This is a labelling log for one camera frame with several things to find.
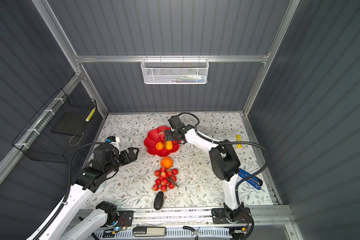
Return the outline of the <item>red fake strawberry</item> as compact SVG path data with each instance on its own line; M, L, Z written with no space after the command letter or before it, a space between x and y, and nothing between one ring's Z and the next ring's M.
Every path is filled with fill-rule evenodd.
M165 142L165 132L159 132L158 133L159 139L161 142Z

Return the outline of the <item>yellow fake squash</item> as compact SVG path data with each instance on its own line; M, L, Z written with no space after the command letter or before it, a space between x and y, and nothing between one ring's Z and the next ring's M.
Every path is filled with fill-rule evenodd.
M165 144L166 144L166 150L170 151L173 149L172 141L166 141Z

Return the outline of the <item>small orange fake fruit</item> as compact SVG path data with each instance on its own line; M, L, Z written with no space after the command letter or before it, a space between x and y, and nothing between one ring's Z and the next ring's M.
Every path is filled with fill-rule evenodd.
M164 144L162 142L156 143L156 150L161 151L164 148Z

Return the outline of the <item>large orange fake fruit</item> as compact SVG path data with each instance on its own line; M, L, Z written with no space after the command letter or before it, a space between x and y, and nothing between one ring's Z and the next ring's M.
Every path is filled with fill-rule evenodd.
M161 160L161 167L170 169L173 166L173 160L170 157L165 157Z

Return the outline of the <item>red fake berry cluster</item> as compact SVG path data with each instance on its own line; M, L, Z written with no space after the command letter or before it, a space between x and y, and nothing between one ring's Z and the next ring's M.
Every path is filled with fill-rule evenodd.
M178 174L179 170L176 168L167 169L165 166L161 166L159 170L154 172L156 180L155 184L152 187L152 190L154 192L166 192L167 190L179 188L180 186L177 183Z

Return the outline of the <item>dark fake avocado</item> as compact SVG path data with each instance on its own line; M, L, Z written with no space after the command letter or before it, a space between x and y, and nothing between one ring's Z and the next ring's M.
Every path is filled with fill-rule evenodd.
M154 199L154 209L155 210L161 210L163 208L164 205L164 193L163 192L158 192L155 199Z

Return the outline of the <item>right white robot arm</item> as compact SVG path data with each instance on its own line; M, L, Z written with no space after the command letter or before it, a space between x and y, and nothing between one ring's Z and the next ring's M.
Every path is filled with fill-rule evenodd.
M228 140L215 140L198 129L199 118L188 112L182 112L171 116L168 119L171 126L170 130L165 131L166 141L175 141L179 144L192 144L202 151L209 154L213 173L222 181L225 201L225 216L230 223L236 223L243 216L248 220L253 220L251 214L245 209L244 203L239 198L239 186L263 172L269 164L270 156L267 150L257 143ZM234 145L250 145L259 148L265 154L265 163L259 170L247 177L239 179L241 162L236 154Z

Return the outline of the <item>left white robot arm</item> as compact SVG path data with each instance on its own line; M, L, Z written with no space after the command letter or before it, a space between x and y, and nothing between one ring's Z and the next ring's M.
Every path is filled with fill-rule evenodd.
M64 197L44 222L29 236L30 240L85 240L100 227L120 227L122 218L117 206L103 201L92 213L71 230L67 227L82 205L113 177L121 166L137 160L139 148L129 147L119 151L115 138L104 143L96 142L94 159L90 167L84 168L75 177L68 175L68 186Z

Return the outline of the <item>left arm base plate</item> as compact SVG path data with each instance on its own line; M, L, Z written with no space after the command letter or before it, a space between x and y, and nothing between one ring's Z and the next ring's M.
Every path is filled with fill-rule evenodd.
M133 218L134 218L134 211L114 211L107 216L107 221L105 226L107 227L131 227Z

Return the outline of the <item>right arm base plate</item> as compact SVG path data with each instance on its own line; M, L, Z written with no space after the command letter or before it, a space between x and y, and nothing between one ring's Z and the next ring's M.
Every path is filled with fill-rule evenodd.
M236 210L214 208L211 210L213 223L221 224L251 224L253 218L249 208L239 207Z

